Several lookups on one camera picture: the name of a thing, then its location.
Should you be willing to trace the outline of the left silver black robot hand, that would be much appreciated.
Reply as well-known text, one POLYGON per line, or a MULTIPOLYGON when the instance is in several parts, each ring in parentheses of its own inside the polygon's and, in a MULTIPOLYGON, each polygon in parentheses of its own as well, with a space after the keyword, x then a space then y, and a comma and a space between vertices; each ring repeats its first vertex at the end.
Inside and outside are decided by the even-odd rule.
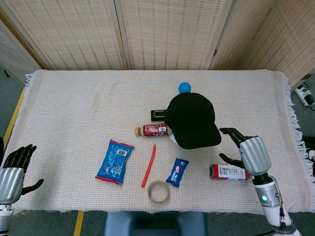
POLYGON ((38 189, 43 184, 44 179, 40 179, 34 185, 24 186, 25 174, 36 148, 37 146, 30 144, 20 147, 7 156, 0 169, 0 203, 2 205, 16 203, 21 196, 38 189))

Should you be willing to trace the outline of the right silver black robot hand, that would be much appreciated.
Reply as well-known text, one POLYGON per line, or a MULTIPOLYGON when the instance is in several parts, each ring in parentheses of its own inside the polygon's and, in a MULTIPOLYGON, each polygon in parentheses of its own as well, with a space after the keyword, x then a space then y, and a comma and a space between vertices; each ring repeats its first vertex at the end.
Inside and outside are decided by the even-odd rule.
POLYGON ((261 137, 244 136, 236 128, 220 128, 219 131, 230 136, 241 156, 240 160, 235 160, 220 153, 219 157, 223 161, 245 169, 253 176, 252 182, 254 185, 264 185, 273 181, 268 175, 268 171, 272 166, 271 160, 261 137))

